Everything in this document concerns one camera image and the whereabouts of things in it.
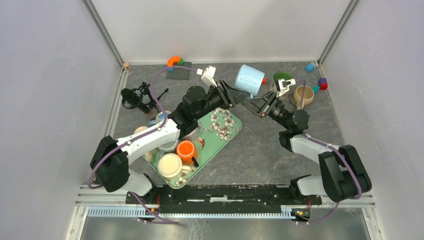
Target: orange container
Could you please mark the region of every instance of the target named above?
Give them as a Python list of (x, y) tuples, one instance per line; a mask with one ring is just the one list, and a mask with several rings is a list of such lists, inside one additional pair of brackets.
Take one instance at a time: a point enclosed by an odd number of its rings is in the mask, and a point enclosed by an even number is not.
[(181, 158), (182, 163), (185, 165), (194, 164), (198, 159), (198, 151), (194, 142), (189, 140), (181, 141), (176, 146), (176, 154)]

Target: black bracket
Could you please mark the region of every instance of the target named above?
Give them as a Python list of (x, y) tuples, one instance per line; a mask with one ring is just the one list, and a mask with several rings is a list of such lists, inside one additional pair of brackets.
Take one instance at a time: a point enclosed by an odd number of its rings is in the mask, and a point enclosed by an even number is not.
[[(281, 213), (281, 205), (321, 205), (315, 195), (296, 196), (288, 185), (188, 185), (172, 189), (168, 185), (156, 189), (160, 196), (161, 213), (217, 214), (217, 213)], [(211, 201), (223, 198), (242, 201)], [(157, 204), (154, 197), (144, 198), (147, 204)], [(127, 204), (138, 204), (132, 194), (127, 194)]]
[[(102, 138), (90, 162), (91, 169), (94, 169), (100, 160), (117, 146), (116, 141), (110, 135)], [(96, 171), (96, 180), (103, 184), (107, 192), (114, 192), (127, 183), (130, 177), (127, 155), (128, 152), (117, 150)]]
[[(362, 164), (357, 150), (351, 145), (339, 147), (338, 151), (344, 156), (354, 175), (356, 176), (363, 193), (371, 190), (370, 177)], [(319, 167), (321, 169), (322, 184), (328, 197), (334, 202), (352, 198), (358, 194), (352, 176), (347, 170), (341, 170), (345, 165), (335, 152), (327, 151), (318, 155)]]
[[(132, 88), (130, 89), (131, 91), (133, 91), (139, 98), (139, 100), (137, 101), (136, 104), (131, 104), (129, 102), (127, 102), (124, 98), (122, 99), (122, 106), (126, 109), (135, 109), (135, 108), (149, 108), (149, 109), (153, 109), (155, 108), (158, 112), (159, 109), (157, 107), (157, 103), (155, 102), (155, 100), (152, 97), (152, 93), (150, 92), (150, 84), (147, 84), (146, 82), (142, 82), (141, 86), (139, 86), (138, 88)], [(163, 91), (159, 97), (157, 97), (157, 100), (159, 101), (161, 99), (161, 97), (167, 93), (169, 91), (168, 88), (165, 89), (165, 91)], [(148, 96), (149, 98), (149, 102), (148, 103), (143, 103), (143, 96)]]

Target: white wall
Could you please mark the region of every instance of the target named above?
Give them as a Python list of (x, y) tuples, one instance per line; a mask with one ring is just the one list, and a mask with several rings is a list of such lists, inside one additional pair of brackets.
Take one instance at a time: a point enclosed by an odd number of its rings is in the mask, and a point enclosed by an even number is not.
[(363, 0), (324, 62), (389, 240), (424, 239), (424, 1)]
[(316, 60), (349, 0), (92, 0), (126, 62)]
[(0, 239), (64, 239), (120, 67), (80, 0), (3, 0), (0, 35)]

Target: green block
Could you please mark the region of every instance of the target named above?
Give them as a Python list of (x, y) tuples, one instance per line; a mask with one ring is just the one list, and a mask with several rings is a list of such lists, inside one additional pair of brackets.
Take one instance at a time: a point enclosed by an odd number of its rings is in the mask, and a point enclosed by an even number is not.
[(179, 63), (177, 63), (178, 66), (182, 66), (184, 64), (183, 59), (179, 60)]

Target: cup handle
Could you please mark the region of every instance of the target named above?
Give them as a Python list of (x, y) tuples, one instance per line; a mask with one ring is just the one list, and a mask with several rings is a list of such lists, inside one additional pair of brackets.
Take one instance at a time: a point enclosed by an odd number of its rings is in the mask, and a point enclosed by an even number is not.
[(192, 172), (192, 167), (191, 167), (191, 166), (187, 166), (187, 165), (183, 165), (183, 166), (181, 167), (181, 170), (182, 170), (184, 173), (189, 174), (189, 173), (191, 173), (191, 172)]
[(192, 157), (192, 158), (191, 158), (191, 160), (193, 161), (193, 165), (194, 165), (196, 168), (198, 168), (198, 167), (199, 167), (199, 163), (198, 163), (198, 161), (196, 161), (196, 158), (195, 158), (195, 157)]

